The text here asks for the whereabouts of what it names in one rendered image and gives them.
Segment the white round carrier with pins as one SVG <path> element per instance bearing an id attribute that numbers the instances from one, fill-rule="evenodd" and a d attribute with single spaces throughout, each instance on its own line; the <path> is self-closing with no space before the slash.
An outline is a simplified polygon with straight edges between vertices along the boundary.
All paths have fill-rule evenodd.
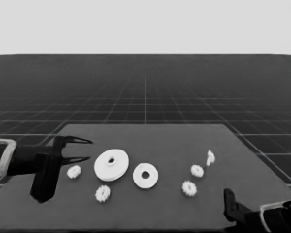
<path id="1" fill-rule="evenodd" d="M 140 163 L 133 171 L 133 181 L 138 188 L 153 188 L 158 182 L 158 170 L 150 163 Z"/>

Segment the large thick white disc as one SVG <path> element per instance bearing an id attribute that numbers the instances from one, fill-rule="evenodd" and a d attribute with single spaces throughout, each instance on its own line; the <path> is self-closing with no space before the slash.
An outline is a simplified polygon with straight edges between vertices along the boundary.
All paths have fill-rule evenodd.
<path id="1" fill-rule="evenodd" d="M 94 162 L 98 179 L 112 182 L 122 177 L 129 167 L 129 156 L 121 149 L 110 149 L 101 153 Z"/>

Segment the small white T-shaped piece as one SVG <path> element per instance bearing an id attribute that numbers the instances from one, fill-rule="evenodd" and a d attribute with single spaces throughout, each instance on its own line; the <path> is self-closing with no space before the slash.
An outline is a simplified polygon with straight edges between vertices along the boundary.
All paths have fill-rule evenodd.
<path id="1" fill-rule="evenodd" d="M 214 162 L 215 162 L 215 155 L 211 150 L 208 150 L 206 165 L 210 166 Z"/>

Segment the small white toothed gear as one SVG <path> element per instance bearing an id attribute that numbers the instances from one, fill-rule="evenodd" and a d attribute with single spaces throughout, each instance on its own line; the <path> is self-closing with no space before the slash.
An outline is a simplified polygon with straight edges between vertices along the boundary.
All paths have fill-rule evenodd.
<path id="1" fill-rule="evenodd" d="M 95 198 L 98 202 L 106 202 L 111 195 L 111 190 L 106 185 L 101 185 L 95 192 Z"/>
<path id="2" fill-rule="evenodd" d="M 181 189 L 188 197 L 193 197 L 197 193 L 197 186 L 192 181 L 184 181 Z"/>
<path id="3" fill-rule="evenodd" d="M 193 164 L 190 168 L 190 171 L 194 177 L 202 178 L 204 176 L 204 168 L 200 165 Z"/>
<path id="4" fill-rule="evenodd" d="M 76 179 L 81 174 L 81 167 L 79 165 L 72 166 L 67 171 L 67 176 L 72 180 Z"/>

